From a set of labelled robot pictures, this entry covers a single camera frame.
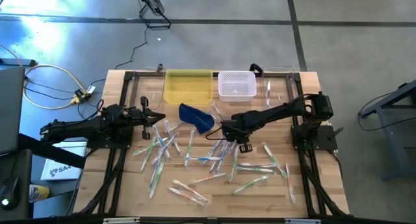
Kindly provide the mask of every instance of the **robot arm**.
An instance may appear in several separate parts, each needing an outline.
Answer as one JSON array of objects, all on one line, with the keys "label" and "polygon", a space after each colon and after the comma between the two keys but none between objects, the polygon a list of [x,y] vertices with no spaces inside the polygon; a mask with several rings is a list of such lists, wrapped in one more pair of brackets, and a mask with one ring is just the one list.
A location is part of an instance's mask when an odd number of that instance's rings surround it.
[{"label": "robot arm", "polygon": [[264,111],[251,110],[245,113],[233,114],[231,120],[222,122],[222,134],[229,142],[237,141],[242,153],[252,151],[249,144],[249,136],[252,132],[264,127],[267,123],[288,118],[291,116],[303,116],[305,121],[301,125],[300,135],[307,140],[317,134],[317,128],[323,121],[333,116],[330,99],[328,96],[319,94],[305,94],[290,103],[270,108]]},{"label": "robot arm", "polygon": [[101,115],[92,119],[71,122],[55,119],[54,122],[48,123],[40,129],[41,142],[51,145],[74,137],[84,137],[89,140],[98,139],[100,142],[122,142],[135,126],[143,126],[142,137],[149,140],[150,134],[147,128],[165,118],[165,115],[152,112],[148,108],[146,97],[141,97],[140,102],[142,110],[114,104],[102,108]]}]

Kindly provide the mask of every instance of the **concrete floor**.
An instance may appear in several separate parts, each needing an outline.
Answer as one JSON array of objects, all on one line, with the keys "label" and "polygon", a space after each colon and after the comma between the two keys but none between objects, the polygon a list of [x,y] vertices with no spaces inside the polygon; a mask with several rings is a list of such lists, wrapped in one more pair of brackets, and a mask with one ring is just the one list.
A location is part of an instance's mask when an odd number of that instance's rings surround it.
[{"label": "concrete floor", "polygon": [[[5,0],[3,14],[41,14],[99,18],[137,18],[136,0]],[[287,0],[161,0],[172,19],[290,20]],[[294,0],[304,21],[416,21],[415,0]],[[129,59],[144,41],[143,24],[48,23],[42,18],[0,21],[0,43],[18,56],[69,69],[86,86],[105,78],[107,70]],[[363,132],[357,112],[370,99],[416,78],[416,27],[300,27],[308,71],[317,71],[322,90],[331,97],[331,122],[345,130],[337,137],[344,188],[350,211],[361,218],[416,222],[416,180],[382,182],[391,169],[381,131]],[[136,50],[140,69],[163,63],[169,69],[247,69],[256,62],[268,69],[299,70],[291,25],[175,24],[169,31],[148,31],[149,44]],[[0,51],[0,56],[8,56]],[[39,83],[76,89],[66,75],[52,69],[34,71]],[[43,90],[51,95],[61,93]],[[36,94],[48,105],[61,105]],[[84,113],[92,107],[82,107]],[[38,138],[46,119],[80,119],[76,106],[42,110],[23,100],[20,131]],[[377,126],[369,118],[366,125]],[[40,158],[34,164],[42,164]],[[36,203],[35,216],[63,215],[70,195]]]}]

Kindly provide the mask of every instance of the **yellow plastic bin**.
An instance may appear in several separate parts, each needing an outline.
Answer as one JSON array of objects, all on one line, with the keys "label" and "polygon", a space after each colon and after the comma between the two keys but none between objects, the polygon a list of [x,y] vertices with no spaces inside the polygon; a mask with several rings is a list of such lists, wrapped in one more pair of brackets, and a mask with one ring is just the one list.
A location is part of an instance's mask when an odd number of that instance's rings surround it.
[{"label": "yellow plastic bin", "polygon": [[168,70],[163,98],[169,104],[208,105],[213,99],[212,70]]}]

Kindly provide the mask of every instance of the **white basket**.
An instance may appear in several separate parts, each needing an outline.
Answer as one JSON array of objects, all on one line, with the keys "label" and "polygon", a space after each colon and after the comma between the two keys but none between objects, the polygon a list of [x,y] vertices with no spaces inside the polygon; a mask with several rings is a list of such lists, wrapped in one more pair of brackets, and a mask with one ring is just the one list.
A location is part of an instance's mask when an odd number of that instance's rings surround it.
[{"label": "white basket", "polygon": [[257,93],[255,75],[251,71],[221,71],[218,74],[221,101],[251,101]]}]

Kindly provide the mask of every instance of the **wooden table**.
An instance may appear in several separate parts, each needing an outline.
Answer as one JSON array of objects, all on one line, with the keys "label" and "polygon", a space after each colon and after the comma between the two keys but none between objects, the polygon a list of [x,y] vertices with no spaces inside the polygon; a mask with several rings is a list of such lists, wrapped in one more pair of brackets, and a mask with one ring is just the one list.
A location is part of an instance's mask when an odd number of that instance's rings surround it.
[{"label": "wooden table", "polygon": [[[119,102],[125,71],[109,71],[103,91],[104,105],[111,105]],[[317,93],[320,91],[318,75],[315,72],[302,72],[302,88],[304,93]],[[283,79],[269,79],[271,81],[271,106],[277,106],[288,101],[287,89]],[[149,99],[149,107],[156,108],[154,111],[165,113],[166,119],[171,125],[179,121],[178,105],[169,105],[161,101],[163,98],[164,78],[142,77],[139,79],[138,92],[136,95],[136,105],[140,106],[140,97],[145,95]],[[257,78],[257,95],[250,103],[224,103],[219,100],[217,79],[214,78],[214,97],[213,101],[225,112],[227,116],[247,110],[264,110],[265,98],[263,95],[262,84],[267,80]],[[126,104],[130,102],[129,89],[126,97]],[[200,110],[208,111],[210,106],[195,106]],[[159,132],[163,131],[164,121],[156,124]],[[170,148],[171,160],[167,160],[164,166],[161,179],[156,188],[153,199],[149,198],[149,184],[153,167],[148,163],[143,174],[140,174],[140,167],[145,157],[145,153],[133,156],[137,149],[147,147],[150,141],[142,139],[141,127],[135,128],[133,144],[127,152],[123,179],[120,188],[120,198],[118,201],[117,216],[159,216],[159,217],[221,217],[221,218],[304,218],[307,216],[306,204],[298,155],[293,149],[290,126],[292,119],[287,118],[273,123],[254,132],[250,137],[253,145],[251,153],[240,154],[239,162],[271,162],[261,142],[266,142],[274,156],[280,164],[287,163],[291,171],[291,179],[294,186],[296,203],[291,203],[287,180],[280,174],[270,175],[269,180],[247,189],[240,195],[231,195],[242,184],[251,182],[259,178],[262,174],[251,171],[238,171],[234,175],[233,182],[228,183],[228,176],[209,182],[203,182],[193,186],[200,194],[212,201],[211,205],[202,209],[198,205],[191,203],[168,191],[167,187],[174,186],[173,179],[182,183],[187,183],[190,179],[200,179],[209,175],[210,165],[202,166],[199,162],[190,165],[188,171],[184,168],[183,156],[177,155],[174,148]],[[183,153],[187,150],[190,130],[192,125],[182,124],[178,129],[179,138],[177,140]],[[206,156],[215,144],[213,141],[206,140],[204,136],[196,134],[192,146],[191,156]],[[100,149],[92,154],[87,160],[84,173],[78,191],[75,211],[82,209],[101,186],[107,164],[109,150]],[[331,198],[337,203],[339,208],[348,213],[348,205],[341,180],[339,167],[335,159],[326,151],[317,151],[318,170],[323,187]],[[233,161],[232,155],[227,155],[221,171],[229,173]],[[112,187],[109,190],[106,209],[110,206],[112,197]],[[317,197],[312,188],[313,203],[315,210],[318,210]]]}]

